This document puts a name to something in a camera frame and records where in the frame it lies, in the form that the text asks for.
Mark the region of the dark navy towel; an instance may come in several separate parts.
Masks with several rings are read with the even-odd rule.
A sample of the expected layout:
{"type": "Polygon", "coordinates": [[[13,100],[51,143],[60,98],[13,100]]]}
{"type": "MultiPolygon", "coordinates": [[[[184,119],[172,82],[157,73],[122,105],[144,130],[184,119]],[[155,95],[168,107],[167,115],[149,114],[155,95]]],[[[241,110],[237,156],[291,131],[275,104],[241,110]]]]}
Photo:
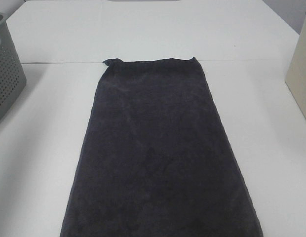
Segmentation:
{"type": "Polygon", "coordinates": [[[262,236],[201,64],[104,64],[60,235],[262,236]]]}

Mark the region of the grey perforated plastic basket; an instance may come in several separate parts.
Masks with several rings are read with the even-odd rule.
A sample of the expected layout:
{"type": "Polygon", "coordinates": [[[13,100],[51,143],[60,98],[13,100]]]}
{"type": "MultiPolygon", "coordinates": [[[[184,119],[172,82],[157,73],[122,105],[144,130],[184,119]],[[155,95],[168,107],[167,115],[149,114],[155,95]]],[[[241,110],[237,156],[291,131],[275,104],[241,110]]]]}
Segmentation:
{"type": "Polygon", "coordinates": [[[12,107],[27,79],[6,24],[8,17],[0,13],[0,121],[12,107]]]}

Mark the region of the beige box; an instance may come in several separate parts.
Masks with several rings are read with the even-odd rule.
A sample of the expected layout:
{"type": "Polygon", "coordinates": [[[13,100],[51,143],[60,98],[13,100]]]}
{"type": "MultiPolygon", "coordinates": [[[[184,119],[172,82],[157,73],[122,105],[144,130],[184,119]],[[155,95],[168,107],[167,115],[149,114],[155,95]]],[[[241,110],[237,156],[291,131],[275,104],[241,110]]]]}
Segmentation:
{"type": "Polygon", "coordinates": [[[306,119],[306,17],[285,82],[306,119]]]}

